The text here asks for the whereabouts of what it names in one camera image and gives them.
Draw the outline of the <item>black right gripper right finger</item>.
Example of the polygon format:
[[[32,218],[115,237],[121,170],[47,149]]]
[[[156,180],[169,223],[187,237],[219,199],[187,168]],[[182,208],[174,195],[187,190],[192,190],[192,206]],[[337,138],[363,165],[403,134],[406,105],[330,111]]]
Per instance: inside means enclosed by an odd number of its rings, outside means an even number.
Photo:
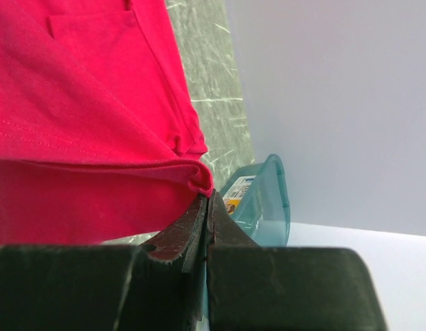
[[[211,330],[386,330],[369,269],[349,248],[263,247],[214,192],[207,208]]]

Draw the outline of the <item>red t shirt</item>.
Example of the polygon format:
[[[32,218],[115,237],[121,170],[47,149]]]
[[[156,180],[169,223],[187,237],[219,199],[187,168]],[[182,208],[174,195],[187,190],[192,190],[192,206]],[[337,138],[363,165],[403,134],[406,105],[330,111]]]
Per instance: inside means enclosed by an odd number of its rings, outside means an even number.
[[[0,245],[162,230],[206,151],[164,1],[0,1]]]

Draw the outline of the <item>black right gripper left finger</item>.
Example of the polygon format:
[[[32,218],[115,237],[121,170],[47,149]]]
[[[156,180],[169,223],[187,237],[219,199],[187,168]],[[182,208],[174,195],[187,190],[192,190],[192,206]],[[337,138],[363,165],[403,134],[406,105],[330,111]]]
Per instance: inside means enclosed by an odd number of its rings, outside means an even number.
[[[195,330],[207,205],[141,245],[0,247],[0,330]]]

